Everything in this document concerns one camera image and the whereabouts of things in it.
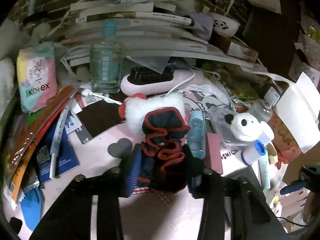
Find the dog plush toy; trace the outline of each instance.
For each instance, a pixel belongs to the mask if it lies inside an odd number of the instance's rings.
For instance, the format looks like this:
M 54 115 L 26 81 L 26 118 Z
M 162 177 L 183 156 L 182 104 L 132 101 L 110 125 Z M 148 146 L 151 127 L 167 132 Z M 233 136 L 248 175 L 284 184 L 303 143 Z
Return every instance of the dog plush toy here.
M 255 141 L 262 133 L 260 123 L 252 114 L 227 114 L 224 119 L 230 124 L 233 135 L 240 141 Z

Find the blue bottle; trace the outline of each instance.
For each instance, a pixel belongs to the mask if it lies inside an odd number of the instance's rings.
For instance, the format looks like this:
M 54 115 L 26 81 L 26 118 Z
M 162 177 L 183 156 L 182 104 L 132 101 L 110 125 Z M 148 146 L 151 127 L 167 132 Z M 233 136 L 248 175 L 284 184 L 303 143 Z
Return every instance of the blue bottle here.
M 120 90 L 123 47 L 116 43 L 117 21 L 103 22 L 104 41 L 90 48 L 91 89 L 95 93 Z
M 205 122 L 202 111 L 192 111 L 189 125 L 191 130 L 187 134 L 187 144 L 193 157 L 204 159 L 205 157 Z

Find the panda illustration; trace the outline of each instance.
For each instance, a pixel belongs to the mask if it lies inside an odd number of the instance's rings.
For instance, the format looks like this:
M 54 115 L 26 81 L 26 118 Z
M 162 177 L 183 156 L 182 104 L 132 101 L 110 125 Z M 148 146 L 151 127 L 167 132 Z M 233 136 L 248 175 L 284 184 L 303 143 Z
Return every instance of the panda illustration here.
M 226 30 L 229 28 L 225 22 L 221 22 L 217 20 L 214 21 L 214 26 L 217 28 L 221 28 L 222 30 Z

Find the glass bottle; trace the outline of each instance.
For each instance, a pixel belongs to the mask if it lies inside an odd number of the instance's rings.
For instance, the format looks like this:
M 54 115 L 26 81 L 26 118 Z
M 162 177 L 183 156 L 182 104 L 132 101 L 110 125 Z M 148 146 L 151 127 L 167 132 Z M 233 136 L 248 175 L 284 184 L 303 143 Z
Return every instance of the glass bottle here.
M 264 99 L 256 100 L 247 112 L 257 118 L 258 122 L 267 123 L 272 118 L 272 108 L 279 101 L 280 95 L 273 87 L 270 87 Z
M 258 122 L 269 122 L 272 117 L 272 106 L 266 100 L 258 99 L 250 107 L 248 113 L 257 118 Z
M 103 22 L 104 41 L 90 48 L 91 89 L 95 93 L 120 91 L 123 47 L 116 43 L 117 21 Z

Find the plastic bag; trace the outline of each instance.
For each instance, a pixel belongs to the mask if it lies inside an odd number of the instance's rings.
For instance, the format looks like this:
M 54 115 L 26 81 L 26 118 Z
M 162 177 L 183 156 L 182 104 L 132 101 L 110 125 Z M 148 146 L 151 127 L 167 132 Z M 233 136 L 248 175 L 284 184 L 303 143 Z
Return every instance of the plastic bag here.
M 21 108 L 36 112 L 57 93 L 54 46 L 46 42 L 36 48 L 20 50 L 17 58 Z

